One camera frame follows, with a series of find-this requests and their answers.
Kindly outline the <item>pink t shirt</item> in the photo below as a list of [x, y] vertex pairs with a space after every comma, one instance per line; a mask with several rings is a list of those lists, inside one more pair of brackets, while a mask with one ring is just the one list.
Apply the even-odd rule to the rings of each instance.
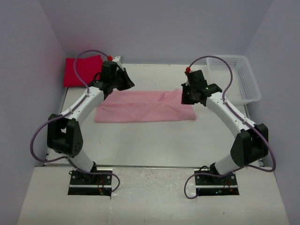
[[97, 106], [95, 123], [196, 120], [191, 105], [181, 104], [181, 91], [116, 91]]

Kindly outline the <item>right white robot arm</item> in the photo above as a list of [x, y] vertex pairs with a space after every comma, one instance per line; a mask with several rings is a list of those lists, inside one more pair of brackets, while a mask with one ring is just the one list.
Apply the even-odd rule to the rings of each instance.
[[210, 173], [217, 177], [236, 171], [268, 155], [268, 128], [245, 117], [224, 96], [216, 84], [207, 84], [201, 70], [186, 73], [181, 103], [200, 103], [214, 112], [231, 131], [234, 142], [230, 153], [211, 164]]

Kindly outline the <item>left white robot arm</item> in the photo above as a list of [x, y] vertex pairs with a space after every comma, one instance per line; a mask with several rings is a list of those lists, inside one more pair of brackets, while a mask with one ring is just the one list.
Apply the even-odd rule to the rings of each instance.
[[134, 87], [121, 57], [104, 61], [99, 78], [94, 79], [70, 108], [62, 115], [52, 114], [47, 125], [47, 146], [67, 158], [79, 172], [96, 175], [96, 163], [83, 150], [81, 125], [87, 116], [116, 89], [128, 90]]

